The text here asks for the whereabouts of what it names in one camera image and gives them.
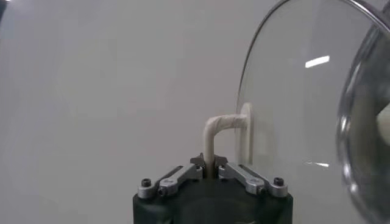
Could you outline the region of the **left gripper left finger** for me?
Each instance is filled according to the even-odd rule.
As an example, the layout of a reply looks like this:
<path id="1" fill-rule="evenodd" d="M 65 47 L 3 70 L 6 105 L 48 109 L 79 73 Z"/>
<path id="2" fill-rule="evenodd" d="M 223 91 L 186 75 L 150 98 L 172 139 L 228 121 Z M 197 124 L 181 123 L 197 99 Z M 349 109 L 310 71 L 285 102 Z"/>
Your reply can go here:
<path id="1" fill-rule="evenodd" d="M 177 166 L 159 179 L 152 181 L 150 178 L 141 180 L 137 196 L 148 200 L 156 196 L 168 197 L 178 193 L 180 186 L 188 180 L 201 180 L 204 178 L 204 156 L 191 158 L 190 163 Z"/>

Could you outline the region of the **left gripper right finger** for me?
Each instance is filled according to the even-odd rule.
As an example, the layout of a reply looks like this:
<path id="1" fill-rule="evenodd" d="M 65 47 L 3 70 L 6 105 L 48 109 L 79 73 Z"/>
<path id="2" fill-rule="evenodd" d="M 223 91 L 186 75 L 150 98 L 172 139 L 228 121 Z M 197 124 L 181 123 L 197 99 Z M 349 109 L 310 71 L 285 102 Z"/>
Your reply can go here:
<path id="1" fill-rule="evenodd" d="M 234 179 L 238 181 L 245 191 L 252 195 L 260 195 L 266 191 L 276 198 L 288 196 L 288 185 L 284 179 L 276 177 L 273 181 L 260 175 L 251 166 L 228 162 L 225 157 L 215 156 L 215 172 L 220 179 Z"/>

